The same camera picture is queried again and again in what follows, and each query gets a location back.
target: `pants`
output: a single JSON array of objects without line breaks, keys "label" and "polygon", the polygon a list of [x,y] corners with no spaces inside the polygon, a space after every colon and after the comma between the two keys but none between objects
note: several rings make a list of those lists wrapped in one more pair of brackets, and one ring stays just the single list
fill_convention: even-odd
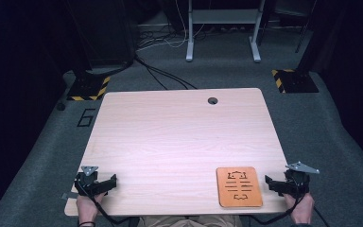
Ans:
[{"label": "pants", "polygon": [[150,216],[140,218],[138,227],[242,227],[242,224],[239,216],[230,215]]}]

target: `person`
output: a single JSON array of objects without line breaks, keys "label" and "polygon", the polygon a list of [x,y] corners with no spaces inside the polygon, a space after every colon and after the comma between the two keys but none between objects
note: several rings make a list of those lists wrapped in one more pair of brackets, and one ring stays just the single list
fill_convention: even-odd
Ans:
[{"label": "person", "polygon": [[[101,203],[105,193],[95,196],[95,200]],[[284,194],[287,208],[294,206],[296,199],[292,196]],[[310,193],[306,193],[296,208],[290,214],[293,221],[291,227],[311,226],[312,213],[314,210],[314,199]],[[88,197],[78,196],[76,205],[78,208],[78,223],[79,227],[95,226],[95,218],[98,210],[94,203]],[[185,217],[142,217],[139,227],[240,227],[241,222],[238,216],[199,216],[192,219]]]}]

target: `hand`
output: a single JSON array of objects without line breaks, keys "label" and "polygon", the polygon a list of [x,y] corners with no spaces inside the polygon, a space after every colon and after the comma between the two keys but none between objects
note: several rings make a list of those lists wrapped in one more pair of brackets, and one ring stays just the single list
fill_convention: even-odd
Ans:
[{"label": "hand", "polygon": [[[287,204],[287,208],[290,209],[294,206],[296,199],[288,194],[283,194],[285,196],[285,203]],[[294,208],[291,213],[291,219],[295,224],[311,224],[312,212],[314,210],[314,199],[311,194],[306,193],[297,204],[296,208]]]},{"label": "hand", "polygon": [[[99,204],[102,202],[105,193],[101,193],[95,196],[96,202]],[[98,209],[96,208],[93,201],[86,196],[78,195],[78,199],[76,201],[76,205],[78,207],[78,222],[83,223],[87,221],[94,221],[96,215],[98,214]]]}]

